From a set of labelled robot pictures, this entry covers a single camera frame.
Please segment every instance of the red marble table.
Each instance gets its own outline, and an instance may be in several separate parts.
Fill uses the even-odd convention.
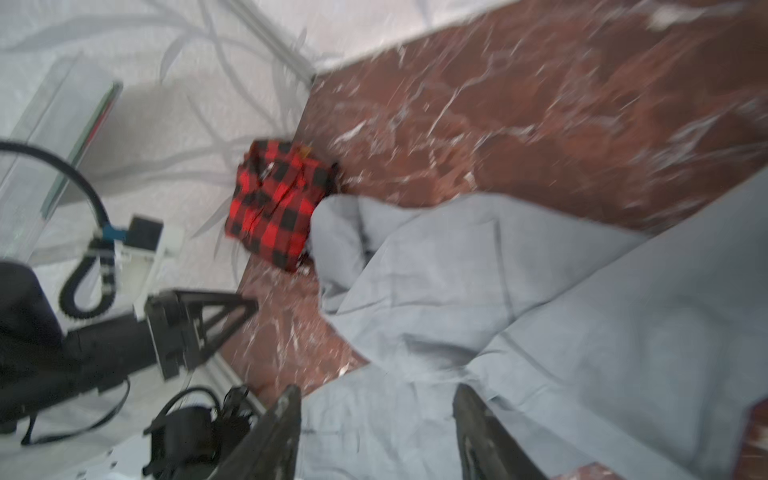
[[[768,164],[765,12],[521,0],[321,75],[296,139],[341,163],[349,193],[420,207],[502,192],[659,233]],[[262,310],[223,354],[265,402],[365,364],[319,316],[311,266],[253,258],[241,288]]]

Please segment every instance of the black cable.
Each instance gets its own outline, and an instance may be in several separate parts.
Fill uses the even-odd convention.
[[[115,416],[117,416],[118,413],[123,409],[123,406],[125,405],[125,401],[128,400],[128,394],[131,393],[131,381],[128,379],[128,377],[125,378],[125,393],[123,394],[123,398],[118,402],[117,405],[115,405],[112,410],[107,412],[107,415],[104,415],[104,417],[101,418],[98,422],[95,424],[88,426],[84,429],[75,430],[74,432],[69,433],[57,433],[55,435],[45,435],[40,437],[39,439],[32,440],[32,429],[35,427],[35,421],[37,420],[38,416],[37,414],[33,414],[29,416],[29,426],[27,427],[27,433],[24,435],[24,438],[22,439],[22,446],[29,447],[33,445],[45,445],[48,443],[53,442],[60,442],[61,440],[71,439],[72,437],[76,437],[78,435],[82,435],[84,433],[90,432],[91,430],[95,430],[105,423],[112,420]]]
[[[110,224],[107,209],[104,208],[104,204],[101,202],[101,198],[99,198],[96,190],[94,190],[91,184],[85,180],[85,177],[83,177],[80,172],[55,154],[38,147],[14,141],[0,141],[0,151],[27,155],[51,165],[83,191],[93,207],[96,223],[99,228],[103,229]],[[58,304],[61,307],[61,311],[73,319],[91,319],[106,313],[117,296],[117,287],[114,276],[114,241],[96,236],[88,244],[88,250],[96,251],[98,253],[96,256],[86,255],[83,257],[83,260],[65,282],[58,298]],[[82,310],[74,301],[74,295],[85,279],[85,276],[96,264],[97,258],[102,267],[101,301],[91,310]]]
[[[157,414],[157,417],[160,418],[161,416],[165,416],[168,411],[183,397],[189,395],[190,393],[194,392],[202,392],[205,393],[210,397],[211,400],[213,400],[214,403],[214,411],[216,412],[216,416],[221,415],[221,403],[219,403],[219,399],[216,397],[216,393],[214,393],[213,390],[204,387],[204,386],[192,386],[188,389],[182,390],[181,392],[177,393],[173,396],[172,399],[168,400],[168,403],[165,404],[165,406],[162,408],[160,413]]]

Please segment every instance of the plaid shirt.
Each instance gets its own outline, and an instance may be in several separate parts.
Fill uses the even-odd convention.
[[[225,231],[259,257],[293,272],[310,234],[317,204],[333,189],[336,165],[290,142],[254,141],[237,168]],[[266,175],[262,180],[262,163]]]

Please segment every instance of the folded plaid shirt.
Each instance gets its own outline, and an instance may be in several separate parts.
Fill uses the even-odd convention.
[[[225,231],[259,257],[296,271],[317,204],[331,192],[337,166],[281,141],[254,141],[237,168]]]

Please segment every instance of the gray fabric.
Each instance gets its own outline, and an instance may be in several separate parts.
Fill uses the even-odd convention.
[[[547,475],[727,478],[768,395],[766,187],[647,242],[496,195],[323,201],[321,310],[372,365],[306,399],[298,476],[459,478],[466,381]]]

